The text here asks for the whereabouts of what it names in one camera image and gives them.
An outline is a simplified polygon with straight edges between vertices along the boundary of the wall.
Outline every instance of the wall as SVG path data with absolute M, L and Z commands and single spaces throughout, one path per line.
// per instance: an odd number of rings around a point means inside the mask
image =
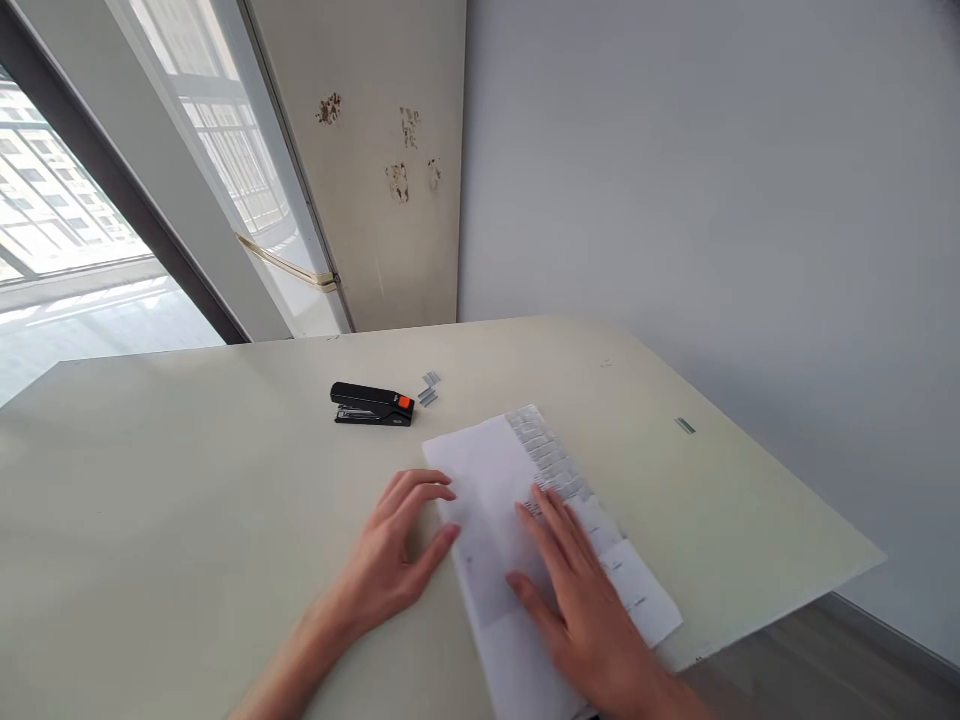
M 482 0 L 460 319 L 615 318 L 960 663 L 960 32 L 933 0 Z

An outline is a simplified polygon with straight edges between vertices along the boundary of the black stapler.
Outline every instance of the black stapler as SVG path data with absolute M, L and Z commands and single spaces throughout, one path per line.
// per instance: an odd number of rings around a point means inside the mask
M 334 422 L 410 427 L 413 421 L 413 400 L 393 390 L 334 383 L 330 399 L 339 405 Z

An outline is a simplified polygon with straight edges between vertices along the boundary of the paper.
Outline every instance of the paper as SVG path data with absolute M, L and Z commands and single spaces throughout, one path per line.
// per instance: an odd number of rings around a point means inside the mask
M 680 611 L 577 472 L 533 405 L 423 444 L 427 463 L 452 480 L 444 521 L 463 530 L 453 560 L 498 720 L 572 720 L 590 712 L 554 670 L 536 627 L 504 580 L 526 573 L 556 606 L 546 567 L 517 521 L 533 483 L 576 510 L 620 601 L 651 647 L 676 630 Z

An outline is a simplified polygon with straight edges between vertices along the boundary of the wooden floor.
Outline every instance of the wooden floor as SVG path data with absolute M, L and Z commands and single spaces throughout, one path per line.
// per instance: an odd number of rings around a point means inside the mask
M 682 677 L 722 719 L 960 719 L 960 689 L 816 605 Z

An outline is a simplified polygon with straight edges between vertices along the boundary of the brown stain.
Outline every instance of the brown stain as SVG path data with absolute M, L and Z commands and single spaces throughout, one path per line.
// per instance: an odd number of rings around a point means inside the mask
M 384 172 L 390 180 L 390 197 L 400 205 L 410 202 L 410 188 L 407 185 L 407 166 L 403 163 L 388 165 Z
M 417 126 L 420 113 L 410 108 L 400 108 L 400 126 L 403 128 L 403 146 L 417 150 Z
M 427 182 L 430 183 L 430 192 L 438 193 L 440 192 L 440 168 L 437 165 L 437 160 L 439 158 L 434 158 L 427 163 Z
M 320 102 L 320 112 L 316 114 L 321 125 L 333 125 L 340 117 L 340 93 L 333 93 Z

